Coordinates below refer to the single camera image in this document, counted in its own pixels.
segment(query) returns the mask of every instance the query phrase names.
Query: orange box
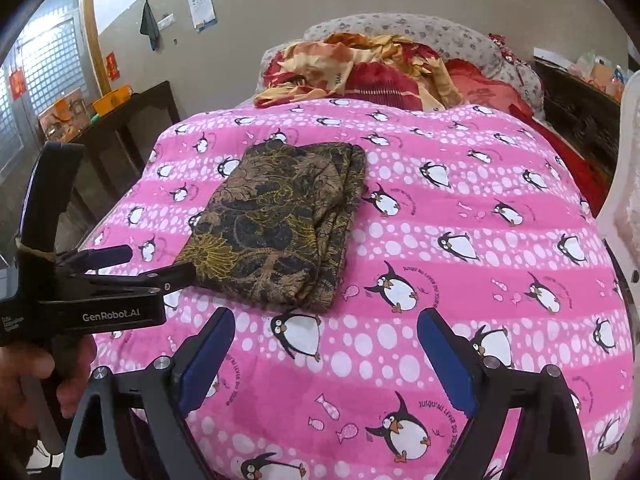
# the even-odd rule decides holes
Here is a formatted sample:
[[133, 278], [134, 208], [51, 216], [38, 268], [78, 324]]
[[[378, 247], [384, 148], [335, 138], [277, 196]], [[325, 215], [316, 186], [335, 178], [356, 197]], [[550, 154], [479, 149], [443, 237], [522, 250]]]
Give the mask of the orange box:
[[133, 91], [129, 85], [121, 86], [94, 102], [95, 112], [100, 115], [100, 117], [103, 117], [115, 107], [128, 101], [132, 94]]

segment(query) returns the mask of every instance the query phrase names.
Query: folded cloth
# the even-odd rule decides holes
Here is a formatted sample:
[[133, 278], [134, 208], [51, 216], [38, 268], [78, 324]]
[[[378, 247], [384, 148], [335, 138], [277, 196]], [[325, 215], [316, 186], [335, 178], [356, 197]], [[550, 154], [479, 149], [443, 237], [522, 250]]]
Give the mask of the folded cloth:
[[258, 108], [345, 96], [404, 110], [444, 110], [465, 102], [440, 56], [402, 36], [332, 34], [280, 51], [264, 73]]
[[329, 310], [364, 186], [352, 144], [250, 147], [200, 216], [176, 262], [198, 284], [249, 303]]

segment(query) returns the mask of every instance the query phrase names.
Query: hand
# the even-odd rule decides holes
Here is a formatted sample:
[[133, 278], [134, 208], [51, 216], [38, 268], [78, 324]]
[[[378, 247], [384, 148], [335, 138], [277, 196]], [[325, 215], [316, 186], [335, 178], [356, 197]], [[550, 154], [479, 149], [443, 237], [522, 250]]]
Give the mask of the hand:
[[[66, 418], [73, 416], [78, 408], [95, 355], [94, 338], [84, 336], [78, 345], [76, 371], [57, 390], [62, 415]], [[0, 412], [7, 413], [19, 426], [34, 428], [36, 420], [20, 389], [20, 376], [46, 379], [53, 368], [53, 357], [33, 344], [15, 343], [0, 348]]]

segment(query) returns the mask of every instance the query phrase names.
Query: blue gripper pad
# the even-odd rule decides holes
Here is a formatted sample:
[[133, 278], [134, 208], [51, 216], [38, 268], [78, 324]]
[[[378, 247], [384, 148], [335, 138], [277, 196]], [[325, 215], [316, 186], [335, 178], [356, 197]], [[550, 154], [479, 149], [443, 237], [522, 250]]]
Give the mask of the blue gripper pad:
[[[442, 327], [434, 320], [435, 316], [440, 318]], [[443, 334], [443, 330], [449, 332], [449, 337], [458, 337], [434, 308], [426, 308], [418, 316], [416, 326], [418, 340], [447, 397], [449, 397], [449, 402], [455, 409], [463, 412], [467, 418], [472, 418], [478, 408], [473, 390], [473, 379], [451, 347], [447, 336]]]
[[194, 357], [181, 377], [178, 407], [183, 416], [197, 410], [204, 402], [235, 335], [236, 320], [233, 313], [228, 308], [219, 307], [200, 333], [194, 336], [197, 339]]

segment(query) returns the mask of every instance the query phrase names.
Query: hanging towel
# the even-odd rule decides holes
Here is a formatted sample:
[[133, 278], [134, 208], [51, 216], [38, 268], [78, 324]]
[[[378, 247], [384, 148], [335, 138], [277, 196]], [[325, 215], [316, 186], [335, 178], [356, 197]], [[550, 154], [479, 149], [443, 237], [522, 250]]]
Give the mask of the hanging towel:
[[145, 1], [145, 8], [142, 9], [142, 22], [140, 23], [140, 34], [144, 34], [149, 37], [151, 43], [151, 50], [155, 50], [158, 47], [158, 40], [160, 39], [160, 31], [158, 30], [158, 24], [154, 18], [154, 14], [151, 11], [149, 0]]

